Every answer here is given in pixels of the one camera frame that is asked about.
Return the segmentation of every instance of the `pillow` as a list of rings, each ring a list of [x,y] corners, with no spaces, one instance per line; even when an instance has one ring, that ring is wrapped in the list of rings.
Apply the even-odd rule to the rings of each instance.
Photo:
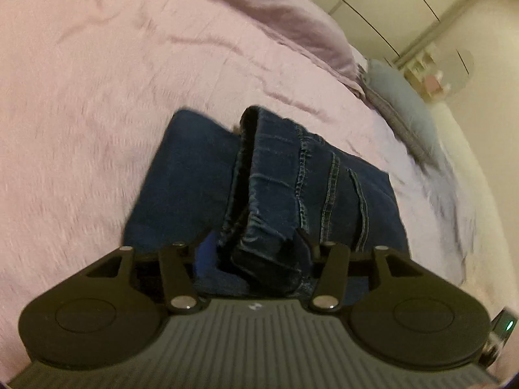
[[[383,62],[369,60],[368,71],[361,74],[361,82],[368,101],[416,161],[436,168],[443,166],[445,155],[434,120],[424,100],[404,76]]]
[[[310,0],[217,0],[260,23],[274,40],[289,46],[351,90],[362,94],[356,82],[358,68],[344,32]]]

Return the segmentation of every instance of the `pink blanket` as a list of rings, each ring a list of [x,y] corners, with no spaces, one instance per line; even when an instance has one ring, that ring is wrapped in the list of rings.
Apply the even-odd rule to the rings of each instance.
[[[0,0],[0,379],[35,296],[118,246],[181,106],[226,127],[261,104],[390,174],[413,257],[439,274],[426,179],[385,121],[310,58],[209,0]]]

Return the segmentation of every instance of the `silver screw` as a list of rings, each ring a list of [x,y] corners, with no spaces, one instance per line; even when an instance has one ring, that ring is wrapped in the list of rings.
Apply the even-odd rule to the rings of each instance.
[[[192,309],[196,302],[191,296],[178,296],[171,300],[171,305],[177,309]]]
[[[333,296],[317,296],[312,300],[314,306],[320,309],[333,309],[339,305],[339,300]]]

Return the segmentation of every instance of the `wall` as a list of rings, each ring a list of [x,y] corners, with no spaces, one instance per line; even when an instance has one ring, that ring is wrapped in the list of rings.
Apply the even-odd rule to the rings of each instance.
[[[519,273],[519,0],[479,0],[436,43],[474,57],[468,84],[447,102],[487,176]]]

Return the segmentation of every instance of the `light blue pillow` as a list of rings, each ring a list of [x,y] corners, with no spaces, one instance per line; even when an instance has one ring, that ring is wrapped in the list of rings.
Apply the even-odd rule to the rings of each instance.
[[[368,71],[361,74],[366,98],[407,146],[420,164],[436,168],[444,164],[434,120],[424,100],[386,63],[370,60]]]

